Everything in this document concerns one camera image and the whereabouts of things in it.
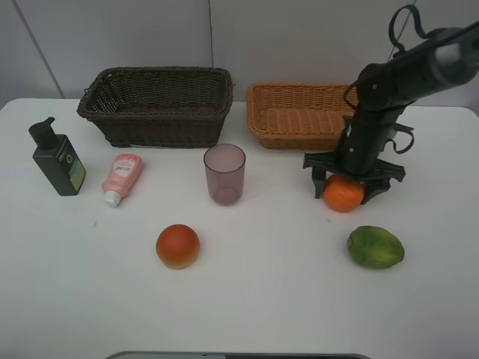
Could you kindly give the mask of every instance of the white table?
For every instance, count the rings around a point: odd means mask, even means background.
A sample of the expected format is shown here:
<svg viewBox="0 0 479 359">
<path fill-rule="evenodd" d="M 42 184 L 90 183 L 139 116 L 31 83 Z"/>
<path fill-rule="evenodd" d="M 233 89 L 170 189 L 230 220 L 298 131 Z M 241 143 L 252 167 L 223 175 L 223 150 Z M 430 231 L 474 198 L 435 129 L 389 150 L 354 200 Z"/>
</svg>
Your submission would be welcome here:
<svg viewBox="0 0 479 359">
<path fill-rule="evenodd" d="M 122 351 L 479 357 L 479 119 L 464 108 L 408 108 L 416 144 L 382 158 L 403 183 L 351 214 L 314 199 L 300 152 L 265 150 L 235 103 L 221 142 L 246 152 L 232 207 L 208 197 L 204 150 L 119 149 L 77 116 L 77 100 L 19 99 L 0 112 L 0 358 L 103 359 Z M 28 127 L 48 116 L 86 167 L 60 197 L 31 159 Z M 114 157 L 143 158 L 117 209 L 101 182 Z M 183 223 L 201 255 L 182 271 L 157 259 L 163 228 Z M 371 271 L 346 239 L 371 224 L 406 258 Z"/>
</svg>

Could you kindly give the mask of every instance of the plastic cup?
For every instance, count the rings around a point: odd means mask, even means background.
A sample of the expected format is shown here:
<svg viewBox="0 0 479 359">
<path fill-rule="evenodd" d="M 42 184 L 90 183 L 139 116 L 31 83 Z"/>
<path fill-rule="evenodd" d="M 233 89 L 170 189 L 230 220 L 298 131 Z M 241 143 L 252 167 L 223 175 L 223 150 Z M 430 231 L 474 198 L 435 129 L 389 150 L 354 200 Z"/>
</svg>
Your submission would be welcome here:
<svg viewBox="0 0 479 359">
<path fill-rule="evenodd" d="M 239 200 L 245 182 L 245 153 L 233 144 L 217 144 L 203 160 L 210 197 L 226 206 Z"/>
</svg>

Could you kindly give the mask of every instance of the white wall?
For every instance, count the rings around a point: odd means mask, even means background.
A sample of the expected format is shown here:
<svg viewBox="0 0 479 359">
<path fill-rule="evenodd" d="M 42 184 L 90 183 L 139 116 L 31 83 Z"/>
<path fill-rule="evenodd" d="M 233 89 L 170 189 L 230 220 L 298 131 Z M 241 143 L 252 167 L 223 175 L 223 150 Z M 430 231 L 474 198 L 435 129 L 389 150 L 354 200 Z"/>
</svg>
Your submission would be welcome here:
<svg viewBox="0 0 479 359">
<path fill-rule="evenodd" d="M 19 97 L 60 95 L 10 1 L 0 1 L 0 108 Z"/>
<path fill-rule="evenodd" d="M 352 82 L 387 61 L 389 20 L 409 2 L 211 0 L 213 63 L 231 71 L 236 101 L 254 82 Z"/>
<path fill-rule="evenodd" d="M 478 0 L 418 0 L 416 6 L 421 12 L 422 25 L 426 32 L 434 28 L 466 27 L 479 21 Z M 408 49 L 421 41 L 415 34 L 410 18 L 400 42 Z M 462 106 L 479 114 L 479 76 L 467 85 L 429 96 L 416 104 Z"/>
<path fill-rule="evenodd" d="M 208 0 L 17 0 L 66 97 L 116 66 L 211 66 Z"/>
</svg>

